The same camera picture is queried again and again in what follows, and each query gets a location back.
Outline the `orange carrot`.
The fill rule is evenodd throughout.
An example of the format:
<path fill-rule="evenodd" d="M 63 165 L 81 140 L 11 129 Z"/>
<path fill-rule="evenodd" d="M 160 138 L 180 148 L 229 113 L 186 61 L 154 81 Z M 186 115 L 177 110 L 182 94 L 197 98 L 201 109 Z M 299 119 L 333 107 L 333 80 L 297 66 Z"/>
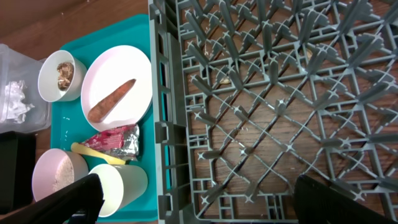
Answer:
<path fill-rule="evenodd" d="M 107 97 L 99 101 L 88 113 L 88 121 L 101 122 L 108 113 L 119 103 L 124 95 L 134 86 L 136 79 L 131 79 L 119 86 Z"/>

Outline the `pink bowl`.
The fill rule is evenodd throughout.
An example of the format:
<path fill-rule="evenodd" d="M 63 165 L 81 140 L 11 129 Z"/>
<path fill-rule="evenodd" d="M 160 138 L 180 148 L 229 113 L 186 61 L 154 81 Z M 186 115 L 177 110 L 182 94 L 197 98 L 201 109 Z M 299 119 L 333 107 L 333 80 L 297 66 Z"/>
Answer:
<path fill-rule="evenodd" d="M 32 193 L 38 202 L 88 174 L 84 158 L 70 151 L 49 149 L 37 161 L 32 176 Z"/>

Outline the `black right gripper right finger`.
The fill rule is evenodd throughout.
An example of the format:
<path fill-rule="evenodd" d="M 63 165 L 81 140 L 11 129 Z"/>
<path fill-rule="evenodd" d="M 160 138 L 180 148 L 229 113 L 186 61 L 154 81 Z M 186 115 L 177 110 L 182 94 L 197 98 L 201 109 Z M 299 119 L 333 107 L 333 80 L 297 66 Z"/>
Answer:
<path fill-rule="evenodd" d="M 395 222 L 307 175 L 300 175 L 296 180 L 294 210 L 299 223 L 391 224 Z"/>

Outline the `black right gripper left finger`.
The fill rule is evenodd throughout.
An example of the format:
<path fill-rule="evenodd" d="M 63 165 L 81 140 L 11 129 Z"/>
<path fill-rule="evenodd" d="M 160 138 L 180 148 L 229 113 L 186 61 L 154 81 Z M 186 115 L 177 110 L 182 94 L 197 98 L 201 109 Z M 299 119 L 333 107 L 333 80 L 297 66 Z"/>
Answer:
<path fill-rule="evenodd" d="M 9 224 L 96 223 L 104 204 L 99 175 L 89 174 L 1 220 Z"/>

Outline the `small white bowl with scraps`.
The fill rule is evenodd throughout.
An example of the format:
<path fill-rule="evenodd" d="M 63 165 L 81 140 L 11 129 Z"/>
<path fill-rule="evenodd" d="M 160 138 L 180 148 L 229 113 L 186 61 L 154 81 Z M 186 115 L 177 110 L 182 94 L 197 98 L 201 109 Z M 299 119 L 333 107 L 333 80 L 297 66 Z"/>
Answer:
<path fill-rule="evenodd" d="M 80 96 L 87 68 L 70 52 L 58 50 L 43 63 L 38 90 L 43 100 L 73 101 Z"/>

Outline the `red foil snack wrapper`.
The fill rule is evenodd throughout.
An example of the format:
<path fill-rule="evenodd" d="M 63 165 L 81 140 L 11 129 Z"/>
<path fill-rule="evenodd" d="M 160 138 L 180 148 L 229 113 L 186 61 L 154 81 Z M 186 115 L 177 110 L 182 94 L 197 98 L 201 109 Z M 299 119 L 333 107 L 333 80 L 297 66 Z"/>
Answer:
<path fill-rule="evenodd" d="M 139 135 L 139 126 L 130 124 L 98 132 L 80 144 L 124 161 L 136 161 Z"/>

